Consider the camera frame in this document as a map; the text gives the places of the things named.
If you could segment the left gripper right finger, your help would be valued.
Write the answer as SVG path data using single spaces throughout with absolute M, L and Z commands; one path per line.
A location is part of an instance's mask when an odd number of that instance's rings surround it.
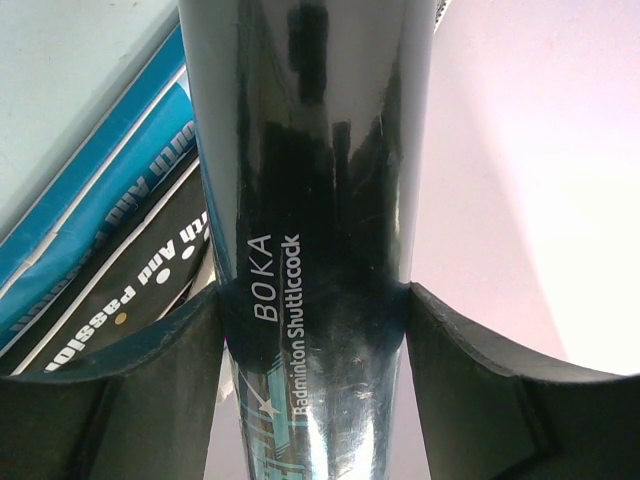
M 520 345 L 411 287 L 407 342 L 435 479 L 635 479 L 639 380 Z

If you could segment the blue racket bag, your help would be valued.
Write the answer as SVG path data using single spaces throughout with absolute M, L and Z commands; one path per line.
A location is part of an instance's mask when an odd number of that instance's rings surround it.
M 1 343 L 9 344 L 195 144 L 180 28 L 1 242 Z

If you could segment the black racket bag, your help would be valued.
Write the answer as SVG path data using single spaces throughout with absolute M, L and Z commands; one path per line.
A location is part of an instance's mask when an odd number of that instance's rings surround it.
M 153 324 L 187 298 L 208 244 L 193 160 L 2 355 L 2 374 L 55 371 Z

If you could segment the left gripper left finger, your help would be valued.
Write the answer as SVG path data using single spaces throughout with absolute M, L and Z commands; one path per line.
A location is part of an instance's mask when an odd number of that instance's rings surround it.
M 1 380 L 4 479 L 201 479 L 223 349 L 207 287 L 51 373 Z

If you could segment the black shuttlecock tube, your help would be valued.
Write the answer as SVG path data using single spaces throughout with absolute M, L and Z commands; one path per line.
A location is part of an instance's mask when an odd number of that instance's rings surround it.
M 385 479 L 433 1 L 183 1 L 253 479 Z

